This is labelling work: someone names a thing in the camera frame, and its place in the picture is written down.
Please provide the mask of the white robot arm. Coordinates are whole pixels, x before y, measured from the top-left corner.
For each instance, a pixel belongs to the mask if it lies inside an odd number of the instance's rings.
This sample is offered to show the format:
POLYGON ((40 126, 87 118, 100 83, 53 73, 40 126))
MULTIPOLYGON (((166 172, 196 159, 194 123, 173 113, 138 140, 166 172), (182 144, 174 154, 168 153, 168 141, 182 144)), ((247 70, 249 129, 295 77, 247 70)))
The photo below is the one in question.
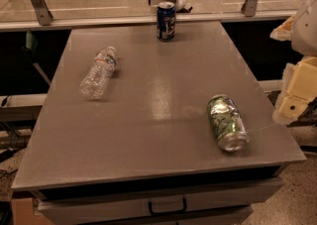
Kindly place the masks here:
POLYGON ((291 41, 292 49, 303 55, 297 64, 286 65, 272 114, 276 123, 289 125, 317 98, 317 0, 306 0, 269 36, 281 42, 291 41))

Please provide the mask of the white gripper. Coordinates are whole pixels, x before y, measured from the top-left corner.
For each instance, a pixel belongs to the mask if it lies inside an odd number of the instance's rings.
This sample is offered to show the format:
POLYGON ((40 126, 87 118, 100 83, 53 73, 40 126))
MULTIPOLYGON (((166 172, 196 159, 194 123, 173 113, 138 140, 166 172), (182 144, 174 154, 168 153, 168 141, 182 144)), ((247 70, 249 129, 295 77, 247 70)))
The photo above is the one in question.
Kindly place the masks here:
POLYGON ((274 105, 272 119, 289 125, 299 119, 317 97, 317 57, 305 56, 297 64, 288 63, 283 73, 284 95, 274 105))

